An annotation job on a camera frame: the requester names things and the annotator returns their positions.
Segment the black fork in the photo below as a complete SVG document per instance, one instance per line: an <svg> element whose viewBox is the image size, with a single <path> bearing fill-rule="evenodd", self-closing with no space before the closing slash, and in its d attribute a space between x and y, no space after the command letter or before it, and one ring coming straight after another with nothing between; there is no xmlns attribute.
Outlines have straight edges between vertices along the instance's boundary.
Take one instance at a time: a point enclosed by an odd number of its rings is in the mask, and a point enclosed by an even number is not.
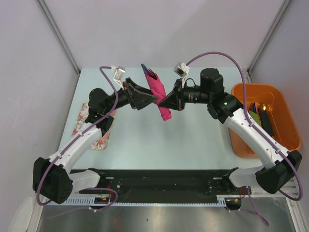
<svg viewBox="0 0 309 232"><path fill-rule="evenodd" d="M155 72L153 72L151 69L147 69L148 75L153 78L154 80L157 80L158 76Z"/></svg>

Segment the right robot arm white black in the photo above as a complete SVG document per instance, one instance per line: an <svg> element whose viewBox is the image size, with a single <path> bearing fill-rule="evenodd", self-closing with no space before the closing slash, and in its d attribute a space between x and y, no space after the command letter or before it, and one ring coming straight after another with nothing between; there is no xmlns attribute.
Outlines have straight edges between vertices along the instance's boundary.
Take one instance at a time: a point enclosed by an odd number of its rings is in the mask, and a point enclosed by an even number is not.
<svg viewBox="0 0 309 232"><path fill-rule="evenodd" d="M186 103L206 104L212 118L235 132L259 157L262 166L231 169L223 181L223 189L234 194L243 186L258 186L275 194L295 175L302 160L297 151L289 151L276 142L248 114L235 96L225 92L224 79L215 68L200 72L200 85L187 86L187 72L176 67L180 76L173 90L160 102L160 107L182 111Z"/></svg>

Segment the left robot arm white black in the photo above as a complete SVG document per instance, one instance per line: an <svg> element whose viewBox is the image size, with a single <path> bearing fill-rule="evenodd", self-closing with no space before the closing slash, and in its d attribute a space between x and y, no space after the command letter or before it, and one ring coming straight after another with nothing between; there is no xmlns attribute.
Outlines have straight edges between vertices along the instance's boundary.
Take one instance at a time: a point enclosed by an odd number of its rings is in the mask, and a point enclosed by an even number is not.
<svg viewBox="0 0 309 232"><path fill-rule="evenodd" d="M107 182L101 178L99 171L88 169L79 173L71 173L75 163L90 146L105 135L112 126L113 110L130 105L132 109L141 110L157 100L151 90L135 84L126 78L122 88L114 90L112 95L101 88L89 93L88 117L81 130L59 151L44 159L39 157L33 167L33 190L37 202L43 203L40 196L50 202L62 204L73 193L92 189L102 193Z"/></svg>

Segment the pink paper napkin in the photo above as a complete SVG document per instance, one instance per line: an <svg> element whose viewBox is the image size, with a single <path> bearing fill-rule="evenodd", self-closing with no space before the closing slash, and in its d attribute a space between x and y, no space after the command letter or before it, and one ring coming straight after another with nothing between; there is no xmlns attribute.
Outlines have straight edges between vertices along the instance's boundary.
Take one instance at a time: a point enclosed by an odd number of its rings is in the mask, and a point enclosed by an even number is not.
<svg viewBox="0 0 309 232"><path fill-rule="evenodd" d="M159 77L157 78L157 80L154 80L148 74L144 73L144 75L145 75L145 78L147 80L147 83L149 85L151 92L158 97L158 100L154 102L158 106L159 103L167 96L165 87L162 84ZM164 121L167 121L172 118L171 111L168 108L163 108L163 107L158 106L158 109Z"/></svg>

